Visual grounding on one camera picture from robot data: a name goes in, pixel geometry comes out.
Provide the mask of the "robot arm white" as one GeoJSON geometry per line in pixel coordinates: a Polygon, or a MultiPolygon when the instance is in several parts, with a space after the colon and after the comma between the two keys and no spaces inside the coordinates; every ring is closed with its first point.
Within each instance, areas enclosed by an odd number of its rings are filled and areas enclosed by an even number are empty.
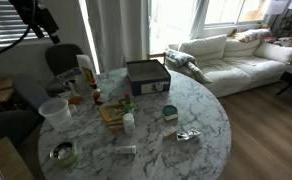
{"type": "Polygon", "coordinates": [[[59,27],[41,0],[0,0],[0,54],[12,49],[24,39],[49,37],[60,42],[59,27]]]}

